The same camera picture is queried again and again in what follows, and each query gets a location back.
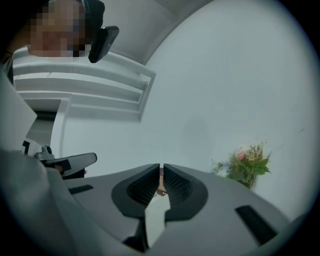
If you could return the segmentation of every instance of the green leaves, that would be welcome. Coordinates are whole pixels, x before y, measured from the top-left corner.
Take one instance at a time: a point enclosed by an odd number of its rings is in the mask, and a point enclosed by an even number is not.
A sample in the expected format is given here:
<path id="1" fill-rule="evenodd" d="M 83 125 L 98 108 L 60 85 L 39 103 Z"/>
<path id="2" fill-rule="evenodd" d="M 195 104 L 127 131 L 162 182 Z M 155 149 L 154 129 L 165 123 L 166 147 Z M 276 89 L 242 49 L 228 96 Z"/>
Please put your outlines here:
<path id="1" fill-rule="evenodd" d="M 242 162 L 237 163 L 239 166 L 243 167 L 248 173 L 250 173 L 250 169 Z"/>
<path id="2" fill-rule="evenodd" d="M 261 160 L 260 162 L 258 162 L 257 166 L 258 166 L 259 168 L 263 168 L 263 167 L 265 167 L 265 166 L 268 164 L 268 162 L 269 162 L 269 159 L 268 159 L 268 158 L 263 159 L 263 160 Z"/>
<path id="3" fill-rule="evenodd" d="M 242 181 L 243 183 L 250 183 L 251 177 L 248 175 L 246 178 L 243 177 L 243 178 L 241 179 L 241 181 Z"/>
<path id="4" fill-rule="evenodd" d="M 254 172 L 256 175 L 264 175 L 265 173 L 271 173 L 269 171 L 269 168 L 264 166 L 264 167 L 257 167 L 254 169 Z"/>
<path id="5" fill-rule="evenodd" d="M 261 169 L 261 168 L 256 168 L 254 170 L 254 172 L 255 172 L 256 175 L 264 175 L 265 174 L 265 171 L 263 169 Z"/>

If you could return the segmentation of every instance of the gray surface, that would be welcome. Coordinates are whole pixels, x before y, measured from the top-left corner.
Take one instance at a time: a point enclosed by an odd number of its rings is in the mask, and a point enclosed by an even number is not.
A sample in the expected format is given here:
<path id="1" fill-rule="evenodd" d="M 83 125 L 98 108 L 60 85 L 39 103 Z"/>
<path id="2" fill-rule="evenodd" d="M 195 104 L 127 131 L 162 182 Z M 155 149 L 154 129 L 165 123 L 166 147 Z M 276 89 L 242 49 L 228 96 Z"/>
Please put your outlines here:
<path id="1" fill-rule="evenodd" d="M 112 188 L 151 165 L 93 178 L 63 181 L 59 172 L 21 153 L 0 151 L 0 191 L 25 232 L 54 255 L 142 255 L 121 243 L 134 234 L 138 221 L 123 216 L 111 199 Z M 202 181 L 208 201 L 191 220 L 168 222 L 147 256 L 272 255 L 301 223 L 288 225 L 284 215 L 241 184 L 210 173 L 180 168 Z M 68 188 L 94 189 L 72 196 Z M 258 244 L 235 212 L 252 206 L 276 231 Z"/>
<path id="2" fill-rule="evenodd" d="M 72 233 L 77 256 L 140 255 L 140 253 L 113 238 L 97 224 L 92 216 L 69 193 L 65 182 L 57 171 L 49 169 L 48 177 L 56 205 L 61 212 L 66 227 Z"/>
<path id="3" fill-rule="evenodd" d="M 75 256 L 74 240 L 56 207 L 45 167 L 22 153 L 1 150 L 0 163 L 0 192 L 24 232 L 53 255 Z"/>
<path id="4" fill-rule="evenodd" d="M 254 237 L 235 212 L 235 208 L 240 206 L 252 206 L 278 232 L 289 224 L 279 210 L 236 181 L 190 168 L 182 167 L 180 170 L 206 185 L 208 201 L 191 220 L 168 222 L 164 233 L 147 255 L 153 255 L 153 251 L 161 251 L 168 245 L 170 251 L 167 255 L 175 256 L 185 256 L 186 253 L 237 256 L 258 248 Z"/>
<path id="5" fill-rule="evenodd" d="M 139 221 L 135 218 L 123 216 L 112 201 L 111 191 L 119 182 L 144 171 L 150 166 L 152 164 L 99 177 L 70 179 L 66 180 L 65 184 L 68 188 L 83 185 L 93 186 L 94 189 L 74 194 L 73 197 L 102 229 L 119 241 L 124 241 L 135 235 Z"/>

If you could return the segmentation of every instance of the flower bouquet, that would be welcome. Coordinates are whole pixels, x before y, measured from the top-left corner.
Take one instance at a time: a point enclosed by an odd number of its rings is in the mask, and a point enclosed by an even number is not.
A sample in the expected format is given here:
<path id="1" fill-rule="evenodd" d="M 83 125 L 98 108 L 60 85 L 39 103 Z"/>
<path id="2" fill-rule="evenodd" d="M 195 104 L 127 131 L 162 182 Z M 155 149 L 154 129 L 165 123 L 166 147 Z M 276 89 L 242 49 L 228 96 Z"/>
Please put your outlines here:
<path id="1" fill-rule="evenodd" d="M 264 144 L 250 145 L 248 150 L 239 148 L 230 156 L 229 161 L 213 162 L 213 172 L 245 185 L 251 189 L 256 176 L 270 173 L 267 164 L 271 154 L 264 157 Z"/>

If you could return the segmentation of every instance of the flower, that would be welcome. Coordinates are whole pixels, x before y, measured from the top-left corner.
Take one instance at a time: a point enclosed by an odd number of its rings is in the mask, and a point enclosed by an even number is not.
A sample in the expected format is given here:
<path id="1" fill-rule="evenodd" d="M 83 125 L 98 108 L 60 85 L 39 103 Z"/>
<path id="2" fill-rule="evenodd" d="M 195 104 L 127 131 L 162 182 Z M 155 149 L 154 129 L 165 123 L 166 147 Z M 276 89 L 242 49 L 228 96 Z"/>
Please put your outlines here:
<path id="1" fill-rule="evenodd" d="M 219 169 L 215 171 L 215 174 L 220 177 L 227 177 L 230 172 L 230 163 L 228 161 L 219 163 L 222 165 Z"/>
<path id="2" fill-rule="evenodd" d="M 236 159 L 239 161 L 239 162 L 242 162 L 245 158 L 246 158 L 246 153 L 245 152 L 239 152 L 237 155 L 236 155 Z"/>

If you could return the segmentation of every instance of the person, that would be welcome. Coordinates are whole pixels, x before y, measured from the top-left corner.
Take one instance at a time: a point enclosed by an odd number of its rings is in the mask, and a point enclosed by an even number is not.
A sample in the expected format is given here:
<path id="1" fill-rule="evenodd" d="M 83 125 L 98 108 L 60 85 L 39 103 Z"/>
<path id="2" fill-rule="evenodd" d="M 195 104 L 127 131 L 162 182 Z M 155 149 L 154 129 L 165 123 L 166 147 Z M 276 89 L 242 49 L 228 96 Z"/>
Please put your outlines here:
<path id="1" fill-rule="evenodd" d="M 13 54 L 27 46 L 38 57 L 79 57 L 94 40 L 103 23 L 105 5 L 100 0 L 47 0 L 15 34 L 2 57 L 13 83 Z"/>

